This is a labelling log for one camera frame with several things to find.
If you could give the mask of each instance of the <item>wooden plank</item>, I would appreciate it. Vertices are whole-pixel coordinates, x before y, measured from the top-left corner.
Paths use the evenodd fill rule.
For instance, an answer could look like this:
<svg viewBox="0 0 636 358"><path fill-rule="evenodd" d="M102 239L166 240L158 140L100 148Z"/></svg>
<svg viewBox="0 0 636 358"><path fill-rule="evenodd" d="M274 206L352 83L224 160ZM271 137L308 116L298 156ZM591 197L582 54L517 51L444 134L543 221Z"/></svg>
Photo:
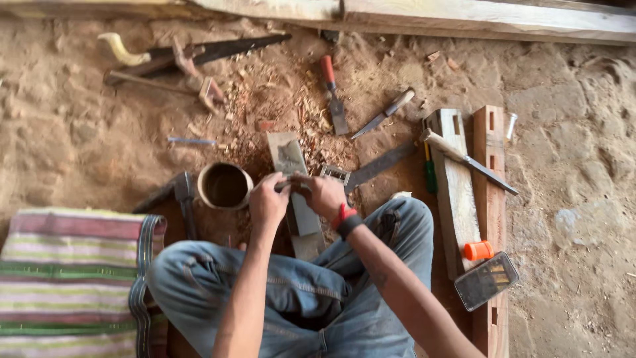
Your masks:
<svg viewBox="0 0 636 358"><path fill-rule="evenodd" d="M436 110L426 118L429 127L444 137L463 154L466 152L466 134L459 110ZM464 245L480 241L471 171L444 157L431 148L438 181L438 206L448 278L455 280L481 261L464 257Z"/></svg>
<svg viewBox="0 0 636 358"><path fill-rule="evenodd" d="M610 6L604 4L584 3L582 1L568 1L568 0L481 0L481 1L493 1L495 3L510 3L510 4L522 4L532 6L542 6L544 8L559 8L570 10L583 10L593 11L597 13L608 13L616 15L636 15L636 10L622 8L619 6Z"/></svg>
<svg viewBox="0 0 636 358"><path fill-rule="evenodd" d="M481 0L351 0L346 22L636 41L636 17Z"/></svg>
<svg viewBox="0 0 636 358"><path fill-rule="evenodd" d="M475 112L473 117L473 158L505 179L504 109L485 106ZM505 251L506 192L476 173L473 175L473 183L481 239L488 240L495 252ZM508 357L507 292L495 296L473 313L473 343L488 358Z"/></svg>
<svg viewBox="0 0 636 358"><path fill-rule="evenodd" d="M601 45L636 42L636 16L483 0L0 0L4 17L204 19L219 17L219 12L334 31Z"/></svg>

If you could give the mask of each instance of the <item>forearm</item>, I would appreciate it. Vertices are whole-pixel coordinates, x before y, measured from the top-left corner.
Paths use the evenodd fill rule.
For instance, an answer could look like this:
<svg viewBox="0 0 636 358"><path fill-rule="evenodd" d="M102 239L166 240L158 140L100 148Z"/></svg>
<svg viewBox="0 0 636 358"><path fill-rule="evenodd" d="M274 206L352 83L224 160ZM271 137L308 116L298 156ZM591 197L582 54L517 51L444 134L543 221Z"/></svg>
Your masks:
<svg viewBox="0 0 636 358"><path fill-rule="evenodd" d="M212 351L213 357L257 357L263 337L267 266L273 229L254 229Z"/></svg>
<svg viewBox="0 0 636 358"><path fill-rule="evenodd" d="M400 258L366 226L347 237L384 301L432 357L480 357L439 301Z"/></svg>

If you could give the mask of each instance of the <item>tattoo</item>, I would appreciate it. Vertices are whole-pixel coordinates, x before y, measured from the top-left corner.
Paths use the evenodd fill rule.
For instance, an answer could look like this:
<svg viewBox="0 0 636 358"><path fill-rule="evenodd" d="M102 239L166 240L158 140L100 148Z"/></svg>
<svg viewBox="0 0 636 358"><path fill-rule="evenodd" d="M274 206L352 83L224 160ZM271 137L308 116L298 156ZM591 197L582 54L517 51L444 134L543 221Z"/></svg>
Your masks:
<svg viewBox="0 0 636 358"><path fill-rule="evenodd" d="M384 288L384 285L387 283L387 274L382 272L382 270L378 269L377 267L375 267L374 264L371 263L367 265L366 270L369 271L369 276L375 284L375 287L377 287L378 291L381 292Z"/></svg>

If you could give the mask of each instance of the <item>clay pot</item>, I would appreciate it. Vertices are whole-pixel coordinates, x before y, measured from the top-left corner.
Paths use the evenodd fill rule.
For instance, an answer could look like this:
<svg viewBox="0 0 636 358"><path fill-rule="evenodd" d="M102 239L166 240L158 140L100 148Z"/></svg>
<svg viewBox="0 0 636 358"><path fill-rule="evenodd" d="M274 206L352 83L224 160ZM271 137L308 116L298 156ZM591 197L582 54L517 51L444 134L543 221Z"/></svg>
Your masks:
<svg viewBox="0 0 636 358"><path fill-rule="evenodd" d="M218 162L201 170L197 188L207 206L233 211L247 206L254 182L241 167Z"/></svg>

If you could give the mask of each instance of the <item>black wristband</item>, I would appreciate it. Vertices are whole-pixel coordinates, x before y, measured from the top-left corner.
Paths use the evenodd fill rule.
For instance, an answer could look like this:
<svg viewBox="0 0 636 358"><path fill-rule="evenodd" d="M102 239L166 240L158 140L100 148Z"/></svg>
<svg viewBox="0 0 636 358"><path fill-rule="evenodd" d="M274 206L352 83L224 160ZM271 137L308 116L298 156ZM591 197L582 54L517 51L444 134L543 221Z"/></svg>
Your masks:
<svg viewBox="0 0 636 358"><path fill-rule="evenodd" d="M350 217L343 220L343 222L338 225L336 231L340 234L342 241L347 240L347 236L359 225L363 225L364 221L360 217L360 215L351 215Z"/></svg>

